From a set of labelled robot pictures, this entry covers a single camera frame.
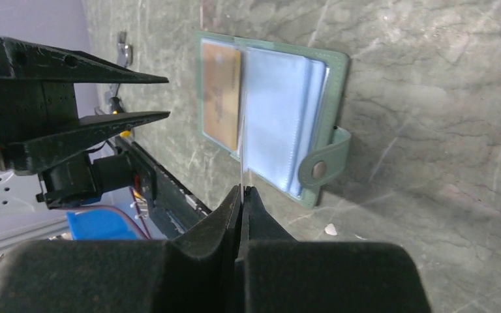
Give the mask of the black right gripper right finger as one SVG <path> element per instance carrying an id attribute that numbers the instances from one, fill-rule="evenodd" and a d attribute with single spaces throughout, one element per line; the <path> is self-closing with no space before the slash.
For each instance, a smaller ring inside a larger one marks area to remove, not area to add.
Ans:
<path id="1" fill-rule="evenodd" d="M 238 255 L 240 312 L 430 312 L 404 248 L 370 241 L 298 241 L 245 191 Z"/>

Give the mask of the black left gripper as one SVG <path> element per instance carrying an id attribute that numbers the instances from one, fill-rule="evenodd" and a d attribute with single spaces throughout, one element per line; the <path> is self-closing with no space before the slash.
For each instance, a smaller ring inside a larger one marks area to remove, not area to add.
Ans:
<path id="1" fill-rule="evenodd" d="M 37 174 L 167 111 L 79 118 L 75 83 L 168 83 L 89 53 L 0 37 L 0 171 Z"/>

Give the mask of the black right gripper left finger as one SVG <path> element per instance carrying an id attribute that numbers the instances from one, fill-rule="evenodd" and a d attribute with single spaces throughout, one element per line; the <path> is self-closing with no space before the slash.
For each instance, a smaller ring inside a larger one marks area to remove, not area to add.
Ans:
<path id="1" fill-rule="evenodd" d="M 0 262 L 0 312 L 237 312 L 241 189 L 173 240 L 29 241 Z"/>

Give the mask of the green card holder wallet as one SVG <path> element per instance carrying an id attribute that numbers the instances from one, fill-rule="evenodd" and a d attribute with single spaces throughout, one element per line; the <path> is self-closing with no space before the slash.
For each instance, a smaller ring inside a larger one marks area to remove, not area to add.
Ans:
<path id="1" fill-rule="evenodd" d="M 351 133 L 335 124 L 349 56 L 294 44 L 207 31 L 196 35 L 200 130 L 239 161 L 237 149 L 204 133 L 202 43 L 241 52 L 239 125 L 245 114 L 245 172 L 304 207 L 314 207 L 322 186 L 345 169 Z"/>

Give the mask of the gold credit card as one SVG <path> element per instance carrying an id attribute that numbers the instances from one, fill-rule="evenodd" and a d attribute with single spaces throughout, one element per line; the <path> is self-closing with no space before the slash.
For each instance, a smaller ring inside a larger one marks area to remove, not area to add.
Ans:
<path id="1" fill-rule="evenodd" d="M 237 149 L 241 52 L 214 42 L 202 43 L 204 133 L 227 149 Z"/>

